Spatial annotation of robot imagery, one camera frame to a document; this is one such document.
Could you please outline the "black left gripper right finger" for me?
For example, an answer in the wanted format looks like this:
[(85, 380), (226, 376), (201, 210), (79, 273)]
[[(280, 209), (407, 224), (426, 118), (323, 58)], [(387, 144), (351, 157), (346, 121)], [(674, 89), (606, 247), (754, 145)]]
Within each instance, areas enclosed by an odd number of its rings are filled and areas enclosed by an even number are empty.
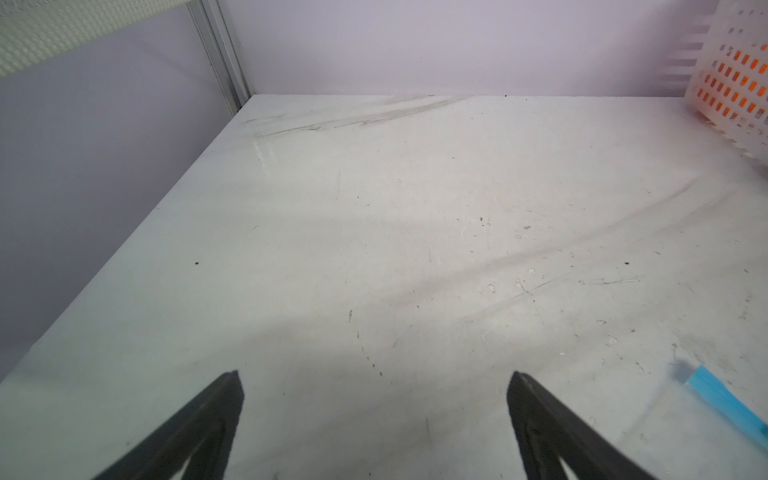
[(653, 475), (616, 449), (532, 376), (513, 373), (506, 394), (529, 479), (643, 479)]

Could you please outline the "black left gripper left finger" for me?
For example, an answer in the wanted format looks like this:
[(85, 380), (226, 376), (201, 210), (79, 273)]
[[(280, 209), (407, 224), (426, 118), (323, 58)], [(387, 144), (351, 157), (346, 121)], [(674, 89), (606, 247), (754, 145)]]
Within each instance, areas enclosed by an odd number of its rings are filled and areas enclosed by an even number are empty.
[(243, 403), (239, 373), (223, 373), (96, 477), (222, 479)]

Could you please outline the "clear zip bag blue zipper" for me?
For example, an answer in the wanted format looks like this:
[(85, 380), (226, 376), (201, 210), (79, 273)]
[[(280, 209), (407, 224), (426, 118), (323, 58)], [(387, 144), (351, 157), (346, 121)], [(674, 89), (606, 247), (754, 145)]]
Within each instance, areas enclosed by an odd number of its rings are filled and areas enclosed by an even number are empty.
[(738, 431), (767, 450), (767, 423), (739, 400), (704, 365), (695, 369), (686, 384)]

